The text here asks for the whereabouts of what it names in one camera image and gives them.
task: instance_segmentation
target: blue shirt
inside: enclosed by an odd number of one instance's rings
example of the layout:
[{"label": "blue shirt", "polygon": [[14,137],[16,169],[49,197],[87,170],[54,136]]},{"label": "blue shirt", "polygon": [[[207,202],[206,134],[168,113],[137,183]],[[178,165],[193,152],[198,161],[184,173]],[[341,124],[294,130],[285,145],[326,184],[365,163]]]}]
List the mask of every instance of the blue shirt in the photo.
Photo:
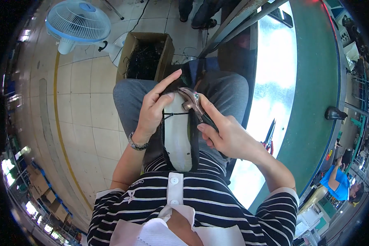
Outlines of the blue shirt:
[{"label": "blue shirt", "polygon": [[333,197],[338,199],[339,201],[348,200],[349,199],[349,187],[350,187],[349,180],[348,180],[347,176],[342,171],[340,171],[340,169],[338,169],[338,172],[336,173],[336,181],[338,181],[340,183],[338,188],[334,191],[328,185],[329,177],[331,176],[331,173],[332,173],[334,167],[335,166],[330,167],[328,172],[326,172],[325,176],[320,181],[320,184],[327,187],[329,193]]}]

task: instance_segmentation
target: black shoe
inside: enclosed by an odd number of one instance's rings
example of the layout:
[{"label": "black shoe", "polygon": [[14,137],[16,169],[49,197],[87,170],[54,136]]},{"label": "black shoe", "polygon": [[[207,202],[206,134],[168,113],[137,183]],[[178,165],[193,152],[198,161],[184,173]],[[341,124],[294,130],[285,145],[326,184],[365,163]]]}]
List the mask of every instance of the black shoe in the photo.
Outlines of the black shoe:
[{"label": "black shoe", "polygon": [[327,120],[344,120],[347,117],[345,112],[340,111],[337,107],[329,106],[325,111],[324,117]]}]

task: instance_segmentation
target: black and white striped shirt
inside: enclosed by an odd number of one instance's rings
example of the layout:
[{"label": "black and white striped shirt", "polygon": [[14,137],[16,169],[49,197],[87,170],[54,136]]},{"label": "black and white striped shirt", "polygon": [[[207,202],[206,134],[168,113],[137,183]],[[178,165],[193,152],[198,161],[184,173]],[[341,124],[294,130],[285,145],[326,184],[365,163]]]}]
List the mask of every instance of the black and white striped shirt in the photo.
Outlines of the black and white striped shirt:
[{"label": "black and white striped shirt", "polygon": [[[183,174],[183,204],[195,209],[194,227],[229,228],[237,225],[246,245],[291,245],[298,213],[293,189],[273,191],[256,215],[244,208],[225,182],[223,169],[200,152],[199,169]],[[161,157],[128,191],[112,189],[97,194],[87,236],[88,245],[108,246],[118,220],[143,224],[158,217],[167,205],[170,171]]]}]

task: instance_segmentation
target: yellow floor line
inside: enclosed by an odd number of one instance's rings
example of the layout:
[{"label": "yellow floor line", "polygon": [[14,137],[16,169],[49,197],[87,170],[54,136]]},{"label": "yellow floor line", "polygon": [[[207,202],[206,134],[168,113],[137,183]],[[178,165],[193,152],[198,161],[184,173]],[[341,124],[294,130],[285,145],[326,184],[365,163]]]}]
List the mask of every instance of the yellow floor line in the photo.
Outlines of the yellow floor line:
[{"label": "yellow floor line", "polygon": [[75,178],[74,171],[72,170],[71,165],[70,165],[69,160],[68,160],[68,155],[67,155],[67,152],[66,152],[66,148],[64,147],[63,137],[61,135],[60,123],[59,123],[59,114],[57,112],[57,70],[59,68],[59,58],[60,58],[60,53],[57,52],[56,62],[55,62],[55,75],[54,75],[54,106],[55,106],[55,120],[56,120],[57,133],[59,134],[60,146],[62,147],[64,158],[66,160],[66,163],[67,163],[67,166],[68,166],[68,169],[69,169],[69,173],[71,174],[72,178],[74,179],[75,184],[77,185],[77,188],[78,188],[79,192],[81,193],[83,199],[85,200],[86,204],[89,206],[90,210],[93,211],[92,206],[87,201],[85,194],[83,193],[81,187],[78,184],[77,179]]}]

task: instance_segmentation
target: scissors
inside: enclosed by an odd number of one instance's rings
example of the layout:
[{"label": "scissors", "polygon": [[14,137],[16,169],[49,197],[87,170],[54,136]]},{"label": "scissors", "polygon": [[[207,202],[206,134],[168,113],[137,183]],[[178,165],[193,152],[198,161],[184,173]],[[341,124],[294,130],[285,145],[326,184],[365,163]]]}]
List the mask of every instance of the scissors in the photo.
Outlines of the scissors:
[{"label": "scissors", "polygon": [[[219,129],[217,129],[216,124],[202,108],[201,100],[199,98],[198,93],[195,90],[188,87],[180,87],[178,93],[185,99],[185,102],[182,103],[182,107],[184,108],[184,110],[189,111],[190,109],[193,109],[197,115],[197,118],[201,123],[208,124],[212,126],[216,130],[216,132],[219,132]],[[222,156],[222,158],[224,159],[228,158],[220,151],[219,153]]]},{"label": "scissors", "polygon": [[266,139],[265,141],[262,143],[262,145],[264,145],[265,149],[271,154],[273,155],[273,141],[272,141],[272,136],[273,136],[273,132],[275,131],[275,126],[276,126],[276,119],[273,119],[271,126],[269,127],[269,131],[268,134],[266,135]]}]

